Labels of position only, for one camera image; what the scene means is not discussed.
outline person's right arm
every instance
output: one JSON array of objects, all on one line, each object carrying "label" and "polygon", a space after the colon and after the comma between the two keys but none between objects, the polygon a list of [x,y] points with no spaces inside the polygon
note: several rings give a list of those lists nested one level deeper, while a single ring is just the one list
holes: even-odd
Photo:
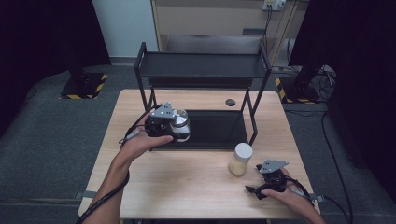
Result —
[{"label": "person's right arm", "polygon": [[[286,169],[282,169],[284,175],[290,176]],[[298,189],[292,182],[288,181],[289,188]],[[325,224],[320,213],[309,203],[306,198],[292,192],[287,188],[284,192],[277,192],[271,189],[265,189],[262,194],[275,198],[285,204],[289,209],[302,216],[309,224]]]}]

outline jar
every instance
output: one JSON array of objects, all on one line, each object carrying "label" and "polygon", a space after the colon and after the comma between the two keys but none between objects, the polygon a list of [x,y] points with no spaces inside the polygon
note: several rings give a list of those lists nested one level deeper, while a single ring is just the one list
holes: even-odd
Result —
[{"label": "jar", "polygon": [[237,176],[244,175],[248,168],[248,161],[253,154],[253,149],[247,143],[239,143],[235,147],[233,158],[230,160],[228,168],[231,173]]}]

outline black curtain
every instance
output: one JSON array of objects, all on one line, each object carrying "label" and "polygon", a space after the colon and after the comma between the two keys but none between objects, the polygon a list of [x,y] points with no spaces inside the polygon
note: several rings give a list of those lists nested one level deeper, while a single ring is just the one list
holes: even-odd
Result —
[{"label": "black curtain", "polygon": [[[311,0],[290,58],[304,65],[311,52],[336,73],[329,102],[355,162],[370,168],[396,202],[396,2],[366,0]],[[335,16],[335,22],[326,20]],[[313,43],[331,30],[320,51]]]},{"label": "black curtain", "polygon": [[[65,56],[65,49],[73,57]],[[40,79],[73,69],[70,64],[110,64],[91,0],[1,1],[0,136],[32,86]]]}]

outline wooden table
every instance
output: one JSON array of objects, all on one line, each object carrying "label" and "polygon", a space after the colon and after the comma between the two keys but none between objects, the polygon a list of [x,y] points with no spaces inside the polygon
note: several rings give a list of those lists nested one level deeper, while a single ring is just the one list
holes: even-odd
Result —
[{"label": "wooden table", "polygon": [[[170,101],[173,108],[187,110],[240,108],[244,94],[244,91],[156,90],[159,103]],[[256,94],[250,92],[253,101]],[[225,104],[229,98],[235,99],[234,107]],[[120,93],[87,190],[99,189],[120,149],[119,141],[143,113],[143,108],[138,90]],[[245,110],[247,136],[251,136],[250,118]],[[228,170],[232,150],[148,151],[130,168],[131,179],[123,194],[120,218],[296,218],[277,200],[260,201],[245,190],[245,185],[258,187],[264,183],[255,167],[257,164],[279,160],[288,161],[286,168],[291,176],[308,192],[313,192],[276,92],[264,92],[255,117],[259,133],[245,175],[237,177]],[[80,214],[91,200],[82,200]]]}]

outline human arm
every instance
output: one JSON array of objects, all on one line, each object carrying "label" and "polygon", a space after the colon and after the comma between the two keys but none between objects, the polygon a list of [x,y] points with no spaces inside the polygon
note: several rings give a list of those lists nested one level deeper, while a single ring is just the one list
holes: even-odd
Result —
[{"label": "human arm", "polygon": [[[139,122],[138,126],[143,125],[148,116],[146,115]],[[128,175],[129,167],[135,159],[140,157],[148,149],[166,144],[172,140],[173,137],[169,135],[149,137],[144,131],[140,131],[138,135],[125,142],[122,149],[112,160],[106,177],[93,198],[90,207],[124,181]],[[119,223],[122,192],[123,189],[108,199],[108,201],[92,212],[83,223]]]},{"label": "human arm", "polygon": [[[286,169],[282,168],[284,175],[290,176]],[[285,204],[289,209],[302,216],[309,224],[325,224],[320,213],[304,197],[292,192],[290,188],[298,189],[292,182],[288,181],[288,187],[284,192],[277,192],[271,189],[262,190],[262,194],[275,198]]]}]

